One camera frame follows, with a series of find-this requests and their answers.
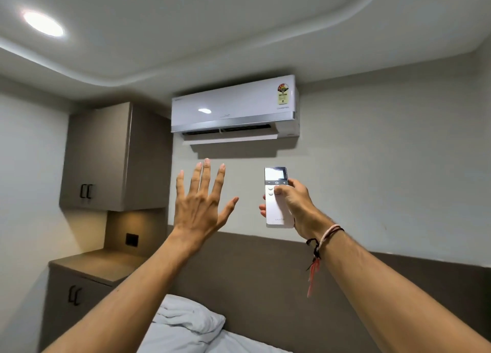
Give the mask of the person's left hand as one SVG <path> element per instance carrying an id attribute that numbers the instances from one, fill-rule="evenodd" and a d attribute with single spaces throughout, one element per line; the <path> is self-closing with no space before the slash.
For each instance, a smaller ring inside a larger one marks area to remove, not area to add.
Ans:
<path id="1" fill-rule="evenodd" d="M 202 162 L 193 170 L 186 197 L 176 204 L 174 227 L 169 240 L 176 246 L 197 251 L 204 242 L 222 227 L 217 226 L 219 203 L 225 180 L 225 165 L 218 168 L 216 178 L 210 182 L 208 196 L 199 193 L 199 173 Z"/>

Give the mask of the person's right hand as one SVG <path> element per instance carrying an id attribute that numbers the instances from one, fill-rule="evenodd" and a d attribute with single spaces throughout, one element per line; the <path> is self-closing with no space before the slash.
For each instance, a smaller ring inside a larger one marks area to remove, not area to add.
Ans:
<path id="1" fill-rule="evenodd" d="M 328 229 L 335 226 L 325 213 L 321 212 L 310 198 L 309 191 L 305 185 L 297 179 L 289 178 L 289 185 L 301 186 L 304 199 L 302 202 L 287 202 L 286 204 L 294 218 L 294 227 L 297 233 L 305 240 L 316 238 L 321 240 Z"/>

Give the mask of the white remote control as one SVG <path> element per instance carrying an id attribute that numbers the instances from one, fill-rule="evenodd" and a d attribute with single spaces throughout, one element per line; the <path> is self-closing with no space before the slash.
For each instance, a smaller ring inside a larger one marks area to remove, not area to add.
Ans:
<path id="1" fill-rule="evenodd" d="M 285 167 L 266 167 L 265 171 L 265 207 L 268 228 L 294 228 L 294 218 L 286 204 L 285 196 L 275 193 L 276 186 L 288 186 Z"/>

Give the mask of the person's right forearm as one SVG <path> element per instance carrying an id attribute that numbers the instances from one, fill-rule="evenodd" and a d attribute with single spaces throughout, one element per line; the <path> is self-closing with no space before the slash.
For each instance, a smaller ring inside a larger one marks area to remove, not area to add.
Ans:
<path id="1" fill-rule="evenodd" d="M 320 256 L 383 353 L 491 353 L 491 343 L 340 226 L 315 232 Z"/>

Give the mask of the person's left forearm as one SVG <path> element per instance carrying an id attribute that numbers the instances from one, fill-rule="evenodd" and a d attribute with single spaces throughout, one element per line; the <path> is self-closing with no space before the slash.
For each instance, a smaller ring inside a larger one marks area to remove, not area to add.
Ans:
<path id="1" fill-rule="evenodd" d="M 206 233 L 175 227 L 162 246 L 42 353 L 136 353 L 172 282 Z"/>

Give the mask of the brown padded headboard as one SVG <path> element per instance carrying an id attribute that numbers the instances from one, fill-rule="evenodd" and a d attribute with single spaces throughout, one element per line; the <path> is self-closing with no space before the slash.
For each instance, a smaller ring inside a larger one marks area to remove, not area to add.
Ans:
<path id="1" fill-rule="evenodd" d="M 308 292 L 311 251 L 300 242 L 218 232 L 185 265 L 171 293 L 226 318 L 230 332 L 295 353 L 380 353 L 328 270 Z M 491 341 L 491 269 L 377 253 Z"/>

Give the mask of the white pillow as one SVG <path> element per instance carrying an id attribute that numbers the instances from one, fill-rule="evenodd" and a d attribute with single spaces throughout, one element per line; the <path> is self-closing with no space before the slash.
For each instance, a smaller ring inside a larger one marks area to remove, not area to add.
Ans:
<path id="1" fill-rule="evenodd" d="M 225 321 L 223 315 L 212 312 L 204 305 L 173 294 L 164 297 L 152 320 L 160 325 L 181 326 L 199 335 L 219 333 Z"/>

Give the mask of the white bed sheet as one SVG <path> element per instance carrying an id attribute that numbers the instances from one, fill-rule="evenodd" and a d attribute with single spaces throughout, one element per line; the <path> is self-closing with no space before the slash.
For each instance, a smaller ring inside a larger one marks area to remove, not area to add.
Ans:
<path id="1" fill-rule="evenodd" d="M 292 353 L 228 332 L 200 335 L 182 326 L 152 323 L 137 353 Z"/>

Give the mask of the beige bedside cabinet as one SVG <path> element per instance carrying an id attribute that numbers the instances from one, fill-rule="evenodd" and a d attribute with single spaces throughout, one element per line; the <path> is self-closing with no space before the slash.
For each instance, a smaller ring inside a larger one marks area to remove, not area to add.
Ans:
<path id="1" fill-rule="evenodd" d="M 80 321 L 146 260 L 99 249 L 50 261 L 39 351 Z"/>

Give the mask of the round ceiling light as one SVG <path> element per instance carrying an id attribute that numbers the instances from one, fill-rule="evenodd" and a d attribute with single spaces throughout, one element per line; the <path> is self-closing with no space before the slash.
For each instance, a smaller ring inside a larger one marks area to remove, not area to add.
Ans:
<path id="1" fill-rule="evenodd" d="M 65 35 L 63 26 L 48 15 L 33 10 L 24 10 L 22 17 L 30 27 L 44 35 L 54 38 L 61 38 Z"/>

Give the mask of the beige wall cabinet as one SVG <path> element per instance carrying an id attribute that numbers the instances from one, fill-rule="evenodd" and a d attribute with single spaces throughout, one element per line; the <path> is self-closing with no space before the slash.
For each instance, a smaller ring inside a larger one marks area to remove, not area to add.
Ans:
<path id="1" fill-rule="evenodd" d="M 71 114 L 59 206 L 167 208 L 172 151 L 170 120 L 131 102 Z"/>

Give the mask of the white wall air conditioner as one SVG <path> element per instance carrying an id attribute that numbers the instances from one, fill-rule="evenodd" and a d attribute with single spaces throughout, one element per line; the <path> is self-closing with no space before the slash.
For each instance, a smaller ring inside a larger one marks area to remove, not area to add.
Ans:
<path id="1" fill-rule="evenodd" d="M 185 145 L 296 138 L 300 135 L 296 77 L 174 97 L 171 132 Z"/>

